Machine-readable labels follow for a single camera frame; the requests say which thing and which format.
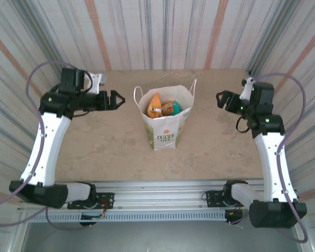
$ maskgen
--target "white paper bag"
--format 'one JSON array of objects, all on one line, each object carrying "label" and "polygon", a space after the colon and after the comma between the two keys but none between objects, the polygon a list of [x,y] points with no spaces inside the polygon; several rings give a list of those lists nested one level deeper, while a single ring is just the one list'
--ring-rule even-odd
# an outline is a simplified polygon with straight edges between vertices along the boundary
[{"label": "white paper bag", "polygon": [[[194,104],[196,79],[194,80],[190,90],[184,86],[164,87],[149,90],[145,95],[142,93],[141,87],[134,89],[134,101],[141,111],[147,135],[152,148],[157,150],[174,149],[180,140],[185,121]],[[137,103],[135,93],[137,89],[141,91],[141,99]],[[177,115],[168,117],[149,118],[147,108],[153,99],[155,93],[159,93],[162,104],[168,101],[177,101],[182,112]]]}]

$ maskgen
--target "beige table surface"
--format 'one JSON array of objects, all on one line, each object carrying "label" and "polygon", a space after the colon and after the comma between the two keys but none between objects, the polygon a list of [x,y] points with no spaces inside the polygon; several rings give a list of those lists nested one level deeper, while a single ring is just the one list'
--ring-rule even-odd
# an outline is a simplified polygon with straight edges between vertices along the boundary
[{"label": "beige table surface", "polygon": [[[237,115],[217,107],[223,90],[241,93],[241,69],[111,71],[103,90],[126,98],[118,110],[74,118],[61,145],[57,181],[195,180],[262,177],[251,132],[235,130]],[[197,78],[195,102],[175,150],[153,151],[133,89],[184,85]],[[244,121],[240,128],[246,127]]]}]

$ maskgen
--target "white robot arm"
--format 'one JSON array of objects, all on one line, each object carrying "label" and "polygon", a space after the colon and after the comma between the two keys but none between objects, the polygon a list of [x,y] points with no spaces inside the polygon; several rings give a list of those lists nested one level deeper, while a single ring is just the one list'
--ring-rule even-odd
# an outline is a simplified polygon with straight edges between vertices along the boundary
[{"label": "white robot arm", "polygon": [[217,105],[247,120],[248,129],[252,131],[260,154],[264,194],[255,192],[247,183],[228,181],[224,186],[224,200],[238,201],[247,207],[251,223],[255,227],[292,227],[297,221],[287,203],[285,193],[293,202],[300,218],[305,216],[307,208],[304,203],[298,203],[290,181],[284,148],[279,155],[287,190],[282,190],[277,150],[285,137],[285,130],[281,116],[272,114],[274,88],[268,83],[254,82],[252,77],[243,80],[242,85],[244,91],[241,95],[226,90],[218,93]]},{"label": "white robot arm", "polygon": [[[99,86],[106,81],[106,75],[88,73],[88,89],[84,88],[86,72],[78,69],[63,68],[61,83],[46,93],[40,102],[39,111],[45,127],[44,148],[28,184],[20,191],[19,197],[24,200],[45,206],[60,208],[64,203],[86,201],[85,205],[96,203],[96,188],[89,183],[55,183],[55,167],[63,137],[77,110],[86,112],[114,110],[125,103],[125,99],[116,91],[108,97],[106,91],[99,91]],[[116,98],[122,101],[117,104]],[[16,190],[32,171],[40,149],[41,125],[39,124],[36,140],[27,166],[20,181],[11,181],[9,190]]]}]

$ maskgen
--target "corrugated wall panel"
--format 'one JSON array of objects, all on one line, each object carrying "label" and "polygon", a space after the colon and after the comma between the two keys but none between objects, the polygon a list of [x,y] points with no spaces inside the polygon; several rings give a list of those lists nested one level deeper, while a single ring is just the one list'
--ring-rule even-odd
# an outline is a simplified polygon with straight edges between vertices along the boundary
[{"label": "corrugated wall panel", "polygon": [[[306,112],[286,144],[286,155],[294,187],[307,203],[308,215],[304,222],[315,241],[315,0],[302,1],[288,23],[260,73],[288,72],[301,81],[306,91]],[[301,91],[286,78],[267,81],[276,87],[274,111],[282,115],[289,131],[301,111]]]},{"label": "corrugated wall panel", "polygon": [[[37,64],[58,59],[88,70],[246,68],[264,40],[271,38],[267,35],[287,6],[292,8],[291,16],[269,57],[262,59],[261,71],[291,72],[306,87],[306,117],[287,144],[287,156],[298,188],[315,189],[315,0],[287,3],[0,1],[0,198],[8,194],[9,181],[24,169],[33,145],[37,119],[24,88]],[[36,73],[30,89],[36,103],[58,83],[59,70],[47,66]],[[280,78],[272,81],[280,90],[275,109],[288,129],[298,116],[299,90]],[[7,209],[13,211],[16,204],[13,199]],[[0,220],[9,218],[0,211]],[[0,233],[2,240],[5,232],[10,231]]]}]

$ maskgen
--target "wire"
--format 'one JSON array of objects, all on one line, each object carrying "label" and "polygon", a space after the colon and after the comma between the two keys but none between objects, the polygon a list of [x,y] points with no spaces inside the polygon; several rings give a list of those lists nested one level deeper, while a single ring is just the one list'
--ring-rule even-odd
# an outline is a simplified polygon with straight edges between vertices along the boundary
[{"label": "wire", "polygon": [[19,225],[21,223],[24,223],[32,218],[34,218],[36,215],[42,213],[44,210],[46,209],[46,207],[40,209],[39,211],[33,213],[32,215],[28,216],[27,218],[23,219],[23,220],[19,220],[18,222],[13,222],[13,223],[0,223],[0,227],[12,227],[12,226],[16,226]]},{"label": "wire", "polygon": [[90,87],[87,89],[87,90],[85,90],[84,91],[84,93],[87,93],[87,92],[89,92],[90,90],[91,90],[91,88],[92,88],[92,77],[91,77],[91,74],[89,73],[89,72],[87,72],[87,71],[85,71],[85,74],[89,77],[89,79],[90,79],[90,81],[91,81],[91,85],[90,85]]},{"label": "wire", "polygon": [[[36,116],[37,118],[39,119],[39,124],[40,124],[40,128],[41,128],[41,141],[40,141],[40,148],[39,148],[39,151],[37,153],[37,156],[36,156],[36,159],[35,159],[35,163],[30,171],[30,174],[29,176],[27,177],[27,179],[25,179],[23,181],[23,183],[15,190],[13,191],[9,196],[5,197],[4,199],[2,199],[0,201],[0,205],[6,203],[7,201],[9,201],[11,198],[13,198],[15,195],[17,195],[27,184],[28,182],[32,179],[35,171],[36,171],[36,167],[40,161],[40,158],[41,158],[41,155],[42,155],[42,152],[43,152],[43,148],[44,148],[44,140],[45,140],[45,127],[44,127],[44,122],[43,122],[43,119],[42,119],[42,116],[40,114],[40,112],[38,111],[38,108],[36,106],[36,104],[34,103],[33,99],[31,98],[31,96],[29,95],[29,86],[30,86],[30,81],[34,75],[34,73],[39,69],[41,68],[42,66],[45,66],[45,65],[48,65],[48,64],[60,64],[60,65],[65,65],[65,66],[69,66],[69,67],[73,67],[75,68],[75,66],[69,64],[69,63],[66,63],[66,62],[63,62],[63,61],[57,61],[57,60],[51,60],[51,61],[47,61],[47,62],[44,62],[44,63],[41,63],[39,64],[38,66],[36,66],[30,73],[30,75],[28,76],[28,79],[27,79],[27,83],[26,83],[26,89],[25,89],[25,92],[26,92],[26,96],[28,98],[28,100],[30,101],[31,103],[31,106],[32,108],[34,109],[34,111],[36,112]],[[34,216],[30,216],[24,220],[21,220],[19,222],[22,223],[22,222],[26,222],[28,221],[29,219],[33,218]],[[18,224],[15,224],[15,223],[7,223],[7,224],[0,224],[2,227],[8,227],[8,226],[12,226],[12,225],[18,225]]]},{"label": "wire", "polygon": [[240,212],[240,210],[241,210],[241,208],[242,208],[242,206],[241,206],[242,204],[240,203],[239,204],[239,209],[238,209],[238,212],[237,213],[239,213]]},{"label": "wire", "polygon": [[56,92],[58,87],[59,87],[59,84],[54,85],[52,89],[50,90],[50,92]]},{"label": "wire", "polygon": [[83,114],[75,114],[72,117],[83,117],[83,116],[86,116],[88,113],[90,113],[90,111],[83,113]]},{"label": "wire", "polygon": [[107,210],[107,209],[109,209],[109,206],[108,206],[108,204],[107,204],[107,201],[106,201],[106,199],[104,199],[104,198],[100,198],[99,199],[100,201],[104,201],[105,202],[105,211]]},{"label": "wire", "polygon": [[247,127],[246,130],[239,130],[239,128],[238,128],[239,122],[240,122],[240,120],[241,120],[242,118],[243,118],[243,117],[239,117],[239,118],[238,118],[237,123],[236,123],[236,130],[237,130],[238,132],[240,132],[240,133],[246,133],[246,132],[248,132],[248,131],[250,130],[249,127]]},{"label": "wire", "polygon": [[105,209],[104,209],[104,207],[103,207],[103,205],[101,204],[101,202],[100,201],[98,201],[98,204],[100,205],[100,207],[101,207],[101,215],[105,215]]},{"label": "wire", "polygon": [[204,193],[202,194],[202,196],[201,196],[201,200],[206,201],[206,199],[203,199],[203,196],[204,196],[204,194],[206,194],[207,192],[210,192],[210,191],[204,192]]},{"label": "wire", "polygon": [[[304,113],[305,113],[305,109],[306,109],[306,92],[305,89],[303,87],[303,85],[301,84],[301,82],[296,79],[295,77],[293,77],[292,75],[288,74],[288,73],[283,73],[283,72],[272,72],[266,75],[261,75],[258,76],[256,78],[254,78],[255,81],[259,81],[260,79],[263,78],[267,78],[267,77],[271,77],[271,76],[284,76],[287,77],[289,79],[292,79],[300,88],[301,93],[302,93],[302,108],[301,108],[301,113],[300,116],[298,118],[298,120],[295,122],[295,124],[293,125],[293,127],[291,128],[291,130],[287,133],[287,135],[285,135],[285,137],[283,138],[282,142],[279,144],[278,146],[278,150],[277,150],[277,166],[278,166],[278,173],[279,173],[279,178],[280,178],[280,182],[281,182],[281,186],[282,186],[282,190],[285,193],[285,198],[287,200],[288,205],[290,206],[290,209],[292,210],[296,220],[298,221],[301,230],[303,232],[303,236],[304,239],[303,240],[299,240],[296,239],[286,233],[284,233],[284,235],[298,243],[306,243],[308,241],[308,233],[306,230],[306,227],[304,226],[299,214],[297,213],[296,209],[293,206],[293,203],[291,202],[289,195],[288,195],[288,191],[286,188],[286,184],[285,184],[285,179],[283,178],[283,174],[282,174],[282,168],[281,168],[281,160],[280,160],[280,151],[282,150],[282,148],[284,147],[284,144],[287,142],[288,138],[292,135],[292,133],[295,131],[295,129],[299,126],[299,124],[301,123]],[[249,215],[249,213],[247,213],[246,215],[244,215],[241,219],[236,220],[235,222],[231,222],[231,224],[236,224],[240,221],[242,221],[243,219],[245,219],[247,216]]]},{"label": "wire", "polygon": [[229,213],[229,215],[233,215],[233,212],[234,212],[237,208],[238,208],[238,204],[237,204],[237,206],[235,207],[235,209],[233,209],[233,210]]},{"label": "wire", "polygon": [[84,227],[60,227],[60,226],[57,226],[55,225],[54,223],[52,223],[49,219],[49,215],[48,215],[48,209],[49,207],[46,207],[46,219],[47,219],[47,222],[54,228],[58,229],[58,230],[62,230],[62,231],[74,231],[74,230],[82,230],[82,229],[86,229],[90,226],[84,226]]}]

